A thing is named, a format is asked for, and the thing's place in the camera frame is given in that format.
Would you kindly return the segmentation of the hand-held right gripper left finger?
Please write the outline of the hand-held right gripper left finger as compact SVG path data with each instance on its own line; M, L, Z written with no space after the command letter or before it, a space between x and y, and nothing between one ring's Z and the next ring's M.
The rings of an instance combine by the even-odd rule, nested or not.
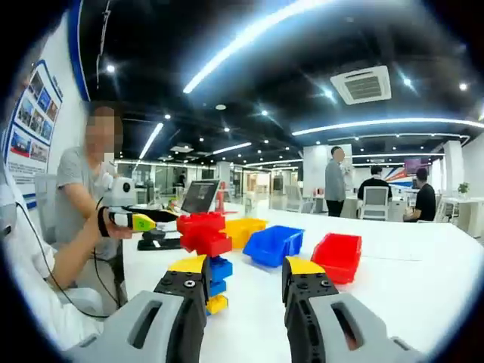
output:
M210 266L205 255L168 267L154 291L141 291L70 349L71 362L198 362L206 326Z

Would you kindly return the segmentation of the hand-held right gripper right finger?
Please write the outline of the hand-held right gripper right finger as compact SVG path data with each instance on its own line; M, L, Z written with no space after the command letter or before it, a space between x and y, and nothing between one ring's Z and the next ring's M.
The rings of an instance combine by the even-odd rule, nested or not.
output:
M349 293L341 293L325 270L288 256L283 262L284 323L293 362L423 362L424 355Z

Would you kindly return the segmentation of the person's left hand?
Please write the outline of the person's left hand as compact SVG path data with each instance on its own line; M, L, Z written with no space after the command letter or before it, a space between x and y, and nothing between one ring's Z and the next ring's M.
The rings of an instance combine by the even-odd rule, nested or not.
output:
M129 239L132 237L133 233L132 229L116 225L112 222L107 207L102 207L98 211L98 229L102 237L111 237L115 239Z

